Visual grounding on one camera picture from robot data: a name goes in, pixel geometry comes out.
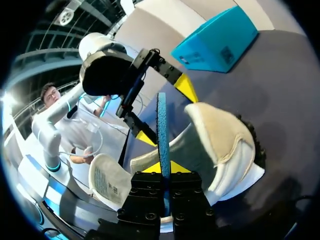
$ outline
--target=bolt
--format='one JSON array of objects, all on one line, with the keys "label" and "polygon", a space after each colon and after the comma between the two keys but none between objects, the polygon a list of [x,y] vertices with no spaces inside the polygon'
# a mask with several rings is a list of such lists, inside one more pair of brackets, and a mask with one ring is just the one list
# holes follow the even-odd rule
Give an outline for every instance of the bolt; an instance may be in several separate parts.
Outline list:
[{"label": "bolt", "polygon": [[118,213],[118,216],[125,214],[125,210],[123,208],[119,208],[116,212]]},{"label": "bolt", "polygon": [[205,212],[205,214],[206,214],[207,216],[213,216],[213,215],[214,215],[214,210],[213,210],[212,208],[209,208],[209,209]]},{"label": "bolt", "polygon": [[145,218],[147,220],[155,220],[157,218],[157,215],[155,213],[150,212],[145,215]]},{"label": "bolt", "polygon": [[201,189],[201,188],[197,188],[197,189],[194,190],[194,192],[195,192],[196,194],[202,193],[202,189]]},{"label": "bolt", "polygon": [[136,192],[138,192],[138,189],[136,189],[135,187],[133,187],[133,188],[131,188],[131,190],[130,190],[130,193],[136,193]]},{"label": "bolt", "polygon": [[183,213],[179,213],[175,216],[175,218],[178,220],[178,221],[183,221],[185,220],[185,215]]}]

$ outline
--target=man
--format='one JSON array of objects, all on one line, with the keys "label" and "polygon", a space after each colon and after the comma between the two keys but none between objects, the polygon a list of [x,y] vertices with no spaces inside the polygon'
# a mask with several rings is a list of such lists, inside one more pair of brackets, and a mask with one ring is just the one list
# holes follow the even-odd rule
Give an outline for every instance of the man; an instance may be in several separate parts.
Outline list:
[{"label": "man", "polygon": [[[48,109],[61,98],[61,94],[55,85],[49,82],[43,86],[40,98]],[[103,147],[100,152],[110,155],[115,161],[119,160],[128,129],[106,123],[99,119],[106,103],[110,99],[110,96],[104,96],[99,106],[95,104],[89,105],[82,99],[78,104],[79,109],[72,115],[71,119],[64,116],[55,124],[55,127],[61,134],[60,145],[67,153],[75,154],[76,148],[79,148],[84,151],[84,155],[87,155],[91,153],[86,151],[89,146],[93,146],[93,151],[96,151],[101,144],[101,138],[90,129],[89,126],[91,125],[92,127],[93,123],[95,126],[98,126],[103,138]],[[94,156],[80,157],[70,155],[70,160],[75,164],[90,164],[93,159]]]}]

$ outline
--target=hand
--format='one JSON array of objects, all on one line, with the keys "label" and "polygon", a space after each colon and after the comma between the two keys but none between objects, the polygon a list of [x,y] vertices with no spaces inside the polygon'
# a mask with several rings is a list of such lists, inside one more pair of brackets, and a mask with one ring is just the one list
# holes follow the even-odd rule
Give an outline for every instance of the hand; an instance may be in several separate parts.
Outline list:
[{"label": "hand", "polygon": [[94,159],[95,157],[94,156],[88,156],[88,157],[84,157],[83,158],[83,163],[85,164],[91,164],[92,160]]},{"label": "hand", "polygon": [[110,100],[111,100],[110,95],[107,95],[107,96],[104,96],[104,97],[103,97],[103,102],[104,102],[104,103],[107,103],[107,102],[109,102]]}]

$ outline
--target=robotic arm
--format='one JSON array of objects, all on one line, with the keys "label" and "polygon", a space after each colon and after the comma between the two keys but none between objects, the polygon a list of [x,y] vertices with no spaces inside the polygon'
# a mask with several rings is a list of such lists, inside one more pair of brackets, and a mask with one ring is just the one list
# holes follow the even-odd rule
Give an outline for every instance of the robotic arm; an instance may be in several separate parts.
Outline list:
[{"label": "robotic arm", "polygon": [[76,106],[83,93],[82,84],[79,83],[49,109],[37,115],[32,122],[32,132],[43,146],[46,167],[52,172],[58,171],[61,164],[59,157],[61,134],[55,124]]},{"label": "robotic arm", "polygon": [[[81,40],[79,54],[83,60],[97,51],[123,53],[124,55],[127,53],[122,44],[108,39],[101,33],[91,33]],[[61,165],[59,157],[61,134],[55,128],[55,124],[75,107],[83,93],[85,92],[81,82],[62,96],[53,106],[36,116],[32,122],[32,132],[43,146],[46,167],[52,172],[58,171]]]}]

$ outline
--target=cardboard box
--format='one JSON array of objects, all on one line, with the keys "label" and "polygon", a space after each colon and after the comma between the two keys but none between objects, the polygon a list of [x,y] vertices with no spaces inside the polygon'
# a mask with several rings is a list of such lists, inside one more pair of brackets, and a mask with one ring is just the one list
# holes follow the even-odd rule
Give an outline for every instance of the cardboard box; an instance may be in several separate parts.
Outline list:
[{"label": "cardboard box", "polygon": [[257,35],[246,13],[235,6],[201,25],[171,55],[189,70],[227,73]]}]

